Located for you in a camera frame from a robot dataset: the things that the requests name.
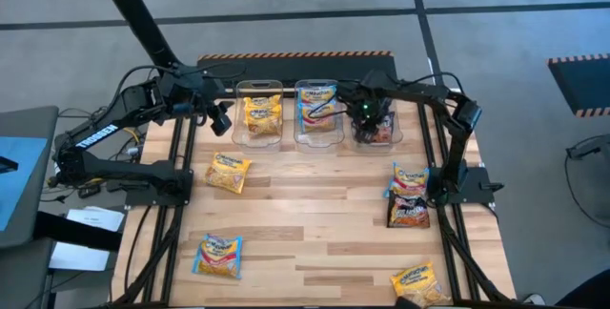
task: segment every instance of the metal bracket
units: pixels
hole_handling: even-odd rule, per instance
[[[182,189],[179,195],[168,195],[161,191],[157,191],[153,186],[148,184],[142,184],[141,188],[130,184],[133,189],[127,189],[127,196],[125,197],[125,205],[128,207],[135,206],[148,206],[148,205],[159,205],[159,206],[179,206],[189,204],[191,200],[191,191],[193,188],[193,170],[184,172],[181,175]]]
[[[459,193],[447,195],[440,184],[440,170],[439,167],[430,169],[428,194],[434,203],[492,203],[495,201],[494,192],[503,187],[502,184],[489,181],[487,169],[484,167],[468,167]]]

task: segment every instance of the yellow noodle packet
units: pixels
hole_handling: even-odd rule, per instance
[[[281,105],[272,107],[246,106],[245,111],[245,123],[250,135],[281,134]]]
[[[335,116],[331,114],[335,112],[335,104],[329,103],[317,110],[315,110],[315,108],[315,106],[309,105],[301,106],[301,131],[303,133],[328,132],[334,129]],[[313,110],[315,110],[315,112],[309,117],[309,113]]]
[[[246,108],[267,108],[274,107],[275,105],[279,105],[279,101],[281,100],[281,96],[279,94],[272,95],[270,97],[245,97],[244,98],[244,106]]]
[[[212,165],[206,172],[206,182],[212,186],[241,194],[251,163],[251,160],[239,160],[221,153],[214,153]]]
[[[314,88],[304,88],[298,90],[298,100],[300,104],[322,104],[335,96],[335,86],[322,86]]]
[[[422,308],[451,299],[442,294],[431,261],[397,273],[390,280],[399,297],[405,297]]]

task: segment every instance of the concrete floor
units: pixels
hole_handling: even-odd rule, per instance
[[[424,0],[426,8],[600,2],[604,0]],[[145,0],[155,17],[306,10],[411,9],[414,0]],[[53,104],[95,110],[107,104],[120,76],[148,64],[128,28],[2,31],[6,23],[120,18],[110,0],[0,0],[0,111]],[[517,293],[553,303],[610,266],[609,231],[572,202],[563,176],[564,149],[607,133],[608,117],[576,119],[546,69],[548,57],[608,52],[610,10],[443,14],[428,17],[440,66],[456,73],[483,108],[477,134],[497,194],[504,247]],[[325,18],[163,26],[175,53],[194,63],[202,53],[391,50],[406,79],[429,73],[417,17]],[[132,81],[143,79],[146,74]],[[57,131],[76,122],[63,119]],[[111,155],[128,138],[115,135],[96,152]],[[596,215],[610,213],[607,167],[595,156],[570,165],[575,189]],[[121,205],[122,195],[67,205]],[[67,284],[58,308],[103,302],[109,275]]]

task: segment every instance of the snack package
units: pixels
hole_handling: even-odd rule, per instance
[[[281,135],[282,106],[279,94],[271,97],[244,98],[244,123],[250,136],[262,134]]]
[[[251,160],[239,160],[221,153],[214,153],[212,165],[206,172],[206,182],[212,186],[241,194],[251,162]]]
[[[220,238],[206,234],[194,257],[193,273],[240,279],[242,237]]]
[[[422,196],[399,196],[390,191],[388,228],[430,228],[428,207]]]
[[[399,297],[405,297],[421,308],[435,304],[447,304],[451,298],[442,294],[432,262],[406,269],[390,277]]]
[[[297,119],[303,133],[328,132],[335,128],[336,120],[333,115],[316,118],[335,111],[335,91],[335,86],[298,90],[298,99],[296,102],[296,108],[298,109]]]
[[[276,94],[270,97],[245,97],[244,106],[252,108],[269,108],[279,105],[281,95]]]
[[[383,122],[377,126],[377,134],[373,136],[371,140],[375,144],[388,144],[392,142],[392,134],[394,133],[394,115],[395,113],[388,113],[383,117]]]
[[[267,108],[248,107],[246,111],[246,126],[250,136],[260,134],[281,134],[281,105]]]
[[[390,191],[394,191],[399,196],[421,196],[426,194],[426,184],[430,171],[426,168],[423,172],[409,174],[397,163],[394,163],[394,176],[390,180],[388,189],[383,194],[386,198],[390,196]]]

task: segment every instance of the clear plastic container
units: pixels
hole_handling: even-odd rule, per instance
[[[389,114],[391,114],[392,117],[392,125],[393,125],[393,129],[392,129],[392,134],[391,136],[389,136],[388,140],[386,142],[372,142],[372,143],[361,143],[361,142],[357,142],[356,139],[354,138],[355,134],[356,134],[356,129],[354,129],[354,127],[352,126],[352,120],[349,120],[349,124],[350,124],[350,131],[352,132],[352,138],[351,138],[351,148],[358,153],[388,153],[390,151],[392,151],[392,148],[394,147],[394,145],[396,145],[398,142],[402,141],[402,132],[400,131],[400,125],[398,123],[398,110],[397,110],[397,102],[395,100],[392,101],[392,104],[390,104],[390,111]],[[383,123],[383,125],[385,127],[387,127],[389,125],[389,121],[385,121]]]
[[[246,124],[244,98],[271,98],[279,94],[279,104],[282,107],[278,134],[259,134],[250,132]],[[235,87],[235,121],[232,135],[233,142],[246,154],[277,153],[280,149],[284,122],[284,91],[282,83],[277,80],[247,80],[241,81]]]
[[[302,153],[334,153],[337,146],[343,141],[343,114],[333,116],[335,128],[327,132],[303,132],[299,124],[298,114],[298,91],[300,89],[326,87],[336,85],[335,80],[299,80],[295,84],[295,141],[296,149]],[[335,104],[335,112],[343,110],[343,105],[338,101]]]

